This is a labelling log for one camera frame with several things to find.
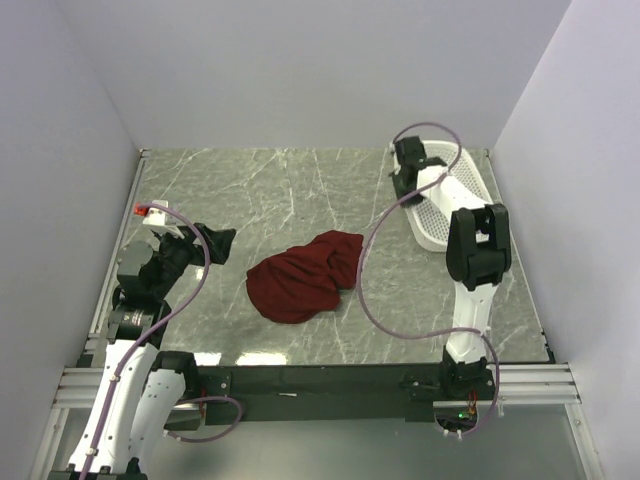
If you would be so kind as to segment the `white plastic perforated basket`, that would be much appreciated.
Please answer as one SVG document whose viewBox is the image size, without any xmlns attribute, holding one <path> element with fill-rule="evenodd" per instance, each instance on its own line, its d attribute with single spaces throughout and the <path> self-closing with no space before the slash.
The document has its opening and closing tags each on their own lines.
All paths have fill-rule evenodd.
<svg viewBox="0 0 640 480">
<path fill-rule="evenodd" d="M 422 141 L 429 157 L 442 158 L 446 167 L 428 167 L 419 174 L 422 188 L 400 199 L 417 243 L 430 252 L 447 249 L 452 214 L 482 209 L 491 195 L 468 151 L 454 142 Z M 394 144 L 391 149 L 395 167 Z"/>
</svg>

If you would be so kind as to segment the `dark red t shirt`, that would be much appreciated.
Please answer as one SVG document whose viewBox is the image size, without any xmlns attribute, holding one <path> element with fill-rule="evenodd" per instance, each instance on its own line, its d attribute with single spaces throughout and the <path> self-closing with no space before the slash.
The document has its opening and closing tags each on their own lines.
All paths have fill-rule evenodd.
<svg viewBox="0 0 640 480">
<path fill-rule="evenodd" d="M 249 300 L 261 316 L 285 325 L 335 310 L 341 292 L 355 287 L 363 241 L 361 234 L 331 230 L 264 259 L 247 271 Z"/>
</svg>

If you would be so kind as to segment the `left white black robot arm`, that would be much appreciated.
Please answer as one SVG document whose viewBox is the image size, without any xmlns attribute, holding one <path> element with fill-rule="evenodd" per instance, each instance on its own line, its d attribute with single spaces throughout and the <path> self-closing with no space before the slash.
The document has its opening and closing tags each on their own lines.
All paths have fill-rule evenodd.
<svg viewBox="0 0 640 480">
<path fill-rule="evenodd" d="M 52 479 L 142 479 L 143 466 L 178 402 L 197 397 L 190 352 L 163 351 L 167 294 L 190 266 L 223 265 L 233 229 L 171 227 L 158 246 L 134 241 L 118 254 L 105 365 L 89 420 L 67 466 Z"/>
</svg>

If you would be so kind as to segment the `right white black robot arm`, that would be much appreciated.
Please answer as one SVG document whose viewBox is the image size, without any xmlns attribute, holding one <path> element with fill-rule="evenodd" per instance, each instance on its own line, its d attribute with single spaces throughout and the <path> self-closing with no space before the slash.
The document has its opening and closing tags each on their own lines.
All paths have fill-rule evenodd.
<svg viewBox="0 0 640 480">
<path fill-rule="evenodd" d="M 439 368 L 444 395 L 460 399 L 493 382 L 482 334 L 511 268 L 507 208 L 492 201 L 470 154 L 452 142 L 404 137 L 392 144 L 391 173 L 417 243 L 442 253 L 454 282 L 453 333 Z"/>
</svg>

